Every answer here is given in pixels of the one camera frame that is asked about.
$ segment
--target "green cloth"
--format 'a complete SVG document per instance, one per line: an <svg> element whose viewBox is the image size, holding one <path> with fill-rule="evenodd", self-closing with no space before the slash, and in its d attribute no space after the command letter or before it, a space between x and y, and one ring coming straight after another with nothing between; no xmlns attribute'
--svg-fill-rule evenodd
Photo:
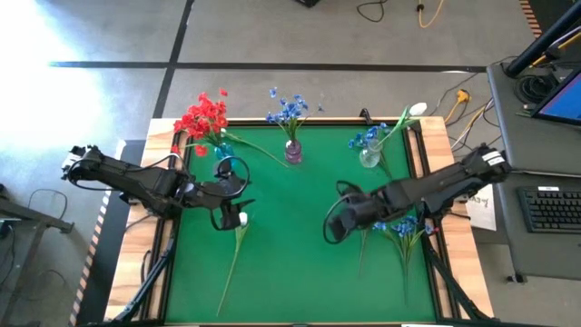
<svg viewBox="0 0 581 327"><path fill-rule="evenodd" d="M285 168L244 144L231 143L251 169L251 184L238 201L250 227L231 285L216 316L232 256L234 231L216 232L205 209L185 210L179 230L169 296L168 323L207 322L434 322L421 245L410 264L409 304L396 247L379 232L367 240L358 276L361 232L339 245L325 243L322 222L338 200L335 183L370 191L388 181L378 167L364 168L348 141L365 126L308 126L299 130L303 160ZM278 127L229 127L284 161L285 133ZM394 178L409 177L402 134L385 144ZM198 181L213 181L217 159L192 155ZM216 218L221 216L217 210Z"/></svg>

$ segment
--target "glass vase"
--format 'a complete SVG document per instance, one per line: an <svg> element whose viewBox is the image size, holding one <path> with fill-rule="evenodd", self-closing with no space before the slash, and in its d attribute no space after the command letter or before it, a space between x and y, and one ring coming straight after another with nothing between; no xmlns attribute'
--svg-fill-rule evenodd
<svg viewBox="0 0 581 327"><path fill-rule="evenodd" d="M214 147L214 153L216 154L216 159L222 160L225 157L234 156L234 150L229 144L222 143L220 146Z"/></svg>
<svg viewBox="0 0 581 327"><path fill-rule="evenodd" d="M284 158L291 164L299 164L302 161L302 145L299 140L289 140L286 143Z"/></svg>
<svg viewBox="0 0 581 327"><path fill-rule="evenodd" d="M372 139L368 145L359 153L359 161L365 168L373 168L379 164L381 159L381 145L377 139Z"/></svg>

